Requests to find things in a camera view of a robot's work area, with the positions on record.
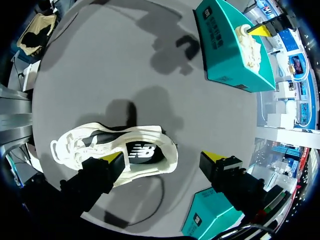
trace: tan bag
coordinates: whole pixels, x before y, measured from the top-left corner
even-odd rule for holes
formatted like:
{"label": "tan bag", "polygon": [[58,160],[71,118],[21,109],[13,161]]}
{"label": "tan bag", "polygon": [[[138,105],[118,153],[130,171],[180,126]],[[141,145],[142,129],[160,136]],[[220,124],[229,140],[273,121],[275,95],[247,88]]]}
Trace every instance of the tan bag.
{"label": "tan bag", "polygon": [[16,45],[21,48],[26,55],[35,55],[39,50],[44,47],[42,45],[38,45],[35,47],[27,47],[25,44],[22,43],[24,36],[27,33],[33,33],[35,35],[38,35],[41,30],[44,28],[50,26],[50,29],[48,33],[46,34],[47,36],[50,36],[52,31],[54,30],[55,27],[55,22],[56,22],[56,15],[50,15],[50,16],[45,16],[42,15],[41,13],[38,13],[37,15],[34,16],[28,27],[25,29],[21,37],[18,39]]}

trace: gray round table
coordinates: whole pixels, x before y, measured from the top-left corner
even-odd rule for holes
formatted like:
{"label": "gray round table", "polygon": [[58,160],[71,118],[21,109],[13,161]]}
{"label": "gray round table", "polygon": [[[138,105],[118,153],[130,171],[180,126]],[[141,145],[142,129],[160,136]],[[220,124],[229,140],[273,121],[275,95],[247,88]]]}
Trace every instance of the gray round table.
{"label": "gray round table", "polygon": [[53,160],[50,142],[79,125],[160,125],[178,144],[176,170],[116,187],[82,217],[118,232],[180,236],[194,193],[210,186],[201,151],[235,155],[248,166],[256,95],[207,80],[201,50],[189,60],[189,44],[177,47],[184,36],[199,39],[191,7],[106,2],[74,6],[41,61],[32,103],[41,167],[57,189],[76,174]]}

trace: teal box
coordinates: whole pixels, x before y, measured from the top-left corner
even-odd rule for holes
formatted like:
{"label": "teal box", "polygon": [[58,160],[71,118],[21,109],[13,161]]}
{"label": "teal box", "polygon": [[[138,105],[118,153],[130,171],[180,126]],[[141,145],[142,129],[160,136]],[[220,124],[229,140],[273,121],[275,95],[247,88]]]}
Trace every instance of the teal box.
{"label": "teal box", "polygon": [[201,36],[207,78],[248,92],[274,91],[276,83],[266,48],[261,44],[259,74],[245,66],[235,29],[243,24],[254,26],[225,0],[204,0],[195,10]]}
{"label": "teal box", "polygon": [[241,215],[242,212],[235,210],[222,192],[216,193],[211,187],[194,195],[182,233],[209,240],[230,228]]}

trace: white wall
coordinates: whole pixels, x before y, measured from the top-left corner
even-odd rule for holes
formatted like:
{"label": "white wall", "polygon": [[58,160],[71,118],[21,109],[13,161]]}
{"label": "white wall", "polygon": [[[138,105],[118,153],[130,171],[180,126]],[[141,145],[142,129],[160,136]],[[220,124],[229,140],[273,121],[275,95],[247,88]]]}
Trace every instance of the white wall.
{"label": "white wall", "polygon": [[287,130],[282,128],[257,127],[256,138],[313,149],[320,149],[320,134],[313,132],[302,132],[300,128]]}

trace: sneaker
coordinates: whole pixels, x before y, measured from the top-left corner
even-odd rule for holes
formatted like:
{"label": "sneaker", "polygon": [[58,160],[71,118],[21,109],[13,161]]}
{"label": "sneaker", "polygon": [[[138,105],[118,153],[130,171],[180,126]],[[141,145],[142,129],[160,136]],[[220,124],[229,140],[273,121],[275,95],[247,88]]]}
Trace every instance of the sneaker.
{"label": "sneaker", "polygon": [[82,169],[90,157],[102,158],[123,152],[125,169],[114,183],[120,186],[133,179],[171,173],[178,163],[175,143],[160,126],[135,126],[111,130],[97,122],[84,124],[50,144],[53,159],[73,170]]}

